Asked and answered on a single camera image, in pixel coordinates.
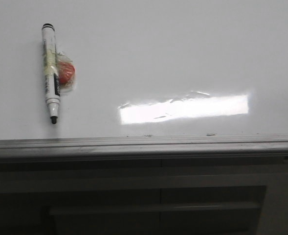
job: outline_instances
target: white whiteboard surface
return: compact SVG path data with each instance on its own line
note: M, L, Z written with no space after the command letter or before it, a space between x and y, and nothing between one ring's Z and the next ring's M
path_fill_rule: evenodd
M56 125L44 23L77 72ZM258 133L288 134L288 1L0 0L0 140Z

